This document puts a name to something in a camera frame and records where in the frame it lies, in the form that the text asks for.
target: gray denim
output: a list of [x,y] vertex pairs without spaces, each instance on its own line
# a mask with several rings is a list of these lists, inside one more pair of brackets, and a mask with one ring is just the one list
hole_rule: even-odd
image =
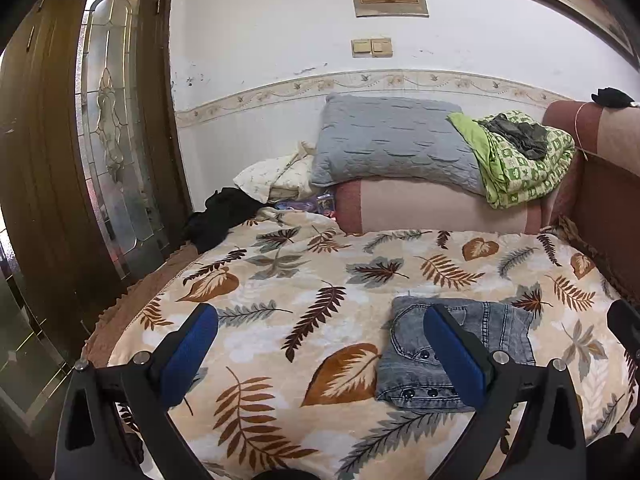
[[489,352],[503,350],[518,363],[536,363],[527,336],[533,314],[526,310],[493,301],[400,296],[392,303],[391,345],[378,362],[377,400],[422,412],[473,411],[456,394],[424,336],[424,311],[436,303],[445,305]]

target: wallpaper border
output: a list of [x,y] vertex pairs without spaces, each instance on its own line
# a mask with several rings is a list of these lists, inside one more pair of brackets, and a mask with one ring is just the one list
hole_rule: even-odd
[[523,83],[497,77],[447,70],[357,70],[300,77],[245,90],[191,110],[175,113],[178,128],[201,124],[244,110],[295,99],[338,93],[367,91],[429,90],[500,98],[515,103],[546,108],[567,97]]

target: blue gripper pad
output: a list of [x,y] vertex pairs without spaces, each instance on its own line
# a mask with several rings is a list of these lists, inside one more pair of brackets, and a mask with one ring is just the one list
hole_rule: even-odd
[[217,333],[216,309],[210,304],[201,303],[178,332],[165,336],[164,340],[174,334],[177,338],[181,337],[158,377],[160,402],[165,409],[168,410],[171,406],[177,406],[182,402]]
[[456,389],[460,400],[476,410],[484,404],[488,378],[479,364],[471,355],[463,341],[456,335],[450,323],[455,323],[458,330],[462,330],[458,322],[442,306],[447,320],[431,306],[424,313],[424,336],[433,348],[437,359],[449,376],[451,384]]

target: gray pillow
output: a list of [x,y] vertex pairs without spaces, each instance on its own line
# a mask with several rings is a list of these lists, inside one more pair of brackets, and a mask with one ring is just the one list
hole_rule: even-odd
[[441,101],[330,94],[311,184],[414,177],[484,195],[476,156],[447,121],[447,115],[460,111]]

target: silver screw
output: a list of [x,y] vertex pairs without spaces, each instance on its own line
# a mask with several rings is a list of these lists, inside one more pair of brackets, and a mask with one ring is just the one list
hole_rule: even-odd
[[89,361],[84,357],[79,358],[78,361],[76,361],[74,364],[74,368],[79,372],[86,370],[88,366],[89,366]]
[[151,359],[151,352],[147,352],[146,350],[141,350],[133,356],[133,362],[137,365],[144,365],[149,359]]
[[502,350],[494,352],[493,358],[495,362],[501,365],[505,365],[509,362],[509,354],[507,354],[507,352],[503,352]]
[[566,370],[566,363],[562,361],[562,359],[554,359],[553,361],[551,361],[551,364],[559,372],[564,372]]

